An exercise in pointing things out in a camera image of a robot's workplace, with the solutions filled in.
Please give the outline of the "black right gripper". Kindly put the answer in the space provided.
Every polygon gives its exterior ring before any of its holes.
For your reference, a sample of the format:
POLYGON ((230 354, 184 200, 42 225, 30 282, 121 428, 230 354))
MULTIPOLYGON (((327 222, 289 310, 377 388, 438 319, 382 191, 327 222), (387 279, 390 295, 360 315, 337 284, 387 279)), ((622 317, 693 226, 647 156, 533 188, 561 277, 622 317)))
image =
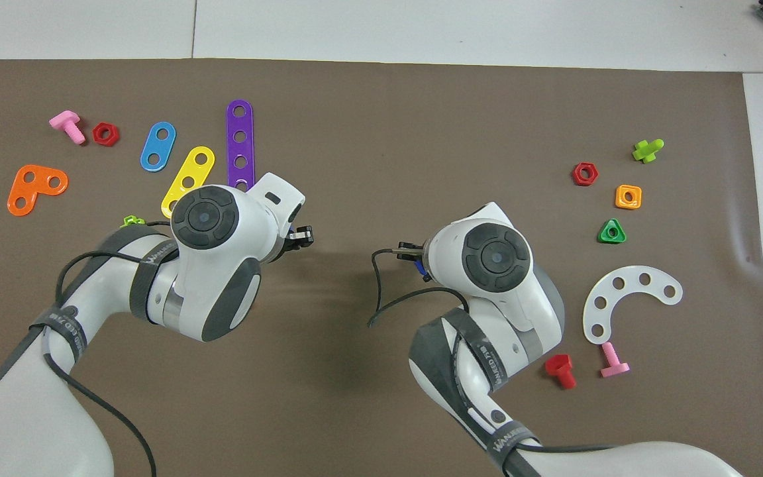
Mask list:
POLYGON ((400 242, 397 247, 397 259, 420 259, 418 260, 419 269, 424 283, 432 281, 432 270, 428 259, 430 243, 430 240, 426 240, 422 245, 414 244, 414 242, 400 242))

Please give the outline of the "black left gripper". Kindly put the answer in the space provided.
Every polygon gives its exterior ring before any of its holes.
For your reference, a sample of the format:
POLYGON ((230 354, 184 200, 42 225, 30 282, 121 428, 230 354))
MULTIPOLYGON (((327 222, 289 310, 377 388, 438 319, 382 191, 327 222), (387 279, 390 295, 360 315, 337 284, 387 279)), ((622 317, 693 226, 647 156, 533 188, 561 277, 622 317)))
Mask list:
POLYGON ((285 253, 309 247, 314 244, 314 241, 314 229, 312 226, 302 226, 296 229, 291 226, 274 260, 279 260, 285 253))

